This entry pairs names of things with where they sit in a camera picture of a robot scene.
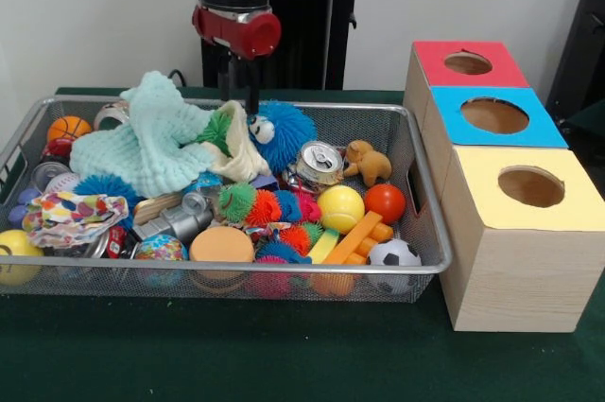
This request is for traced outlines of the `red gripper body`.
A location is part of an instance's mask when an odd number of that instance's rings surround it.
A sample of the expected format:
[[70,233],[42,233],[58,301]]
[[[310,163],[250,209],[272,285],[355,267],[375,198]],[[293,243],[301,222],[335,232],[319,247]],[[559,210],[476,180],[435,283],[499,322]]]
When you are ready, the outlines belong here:
[[233,12],[197,5],[192,24],[209,44],[227,47],[245,60],[269,56],[282,36],[282,26],[272,9]]

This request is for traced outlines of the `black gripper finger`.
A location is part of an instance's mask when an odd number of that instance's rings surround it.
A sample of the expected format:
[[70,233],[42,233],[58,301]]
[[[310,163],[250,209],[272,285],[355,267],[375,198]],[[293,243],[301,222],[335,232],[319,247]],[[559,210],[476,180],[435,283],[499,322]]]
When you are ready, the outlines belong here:
[[230,52],[223,52],[219,55],[217,63],[217,85],[220,91],[221,100],[231,99],[230,63]]
[[256,61],[246,61],[249,95],[246,100],[248,114],[257,114],[259,110],[259,70]]

